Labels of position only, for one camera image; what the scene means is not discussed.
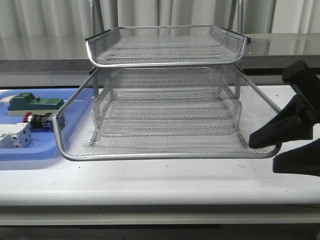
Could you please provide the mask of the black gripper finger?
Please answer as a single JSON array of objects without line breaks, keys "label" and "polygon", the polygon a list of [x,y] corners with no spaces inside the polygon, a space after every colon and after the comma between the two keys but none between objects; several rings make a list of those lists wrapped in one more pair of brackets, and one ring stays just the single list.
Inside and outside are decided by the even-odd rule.
[{"label": "black gripper finger", "polygon": [[313,106],[296,94],[273,119],[250,134],[248,145],[251,148],[264,148],[312,138]]}]

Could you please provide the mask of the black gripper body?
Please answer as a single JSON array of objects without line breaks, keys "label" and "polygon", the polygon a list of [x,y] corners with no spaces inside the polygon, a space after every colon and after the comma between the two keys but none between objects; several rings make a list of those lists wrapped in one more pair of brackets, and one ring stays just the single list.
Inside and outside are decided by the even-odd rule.
[{"label": "black gripper body", "polygon": [[[320,123],[320,79],[302,60],[283,70],[282,80],[296,95],[281,111],[280,142],[311,140],[313,126]],[[283,152],[273,159],[278,174],[320,175],[320,140]]]}]

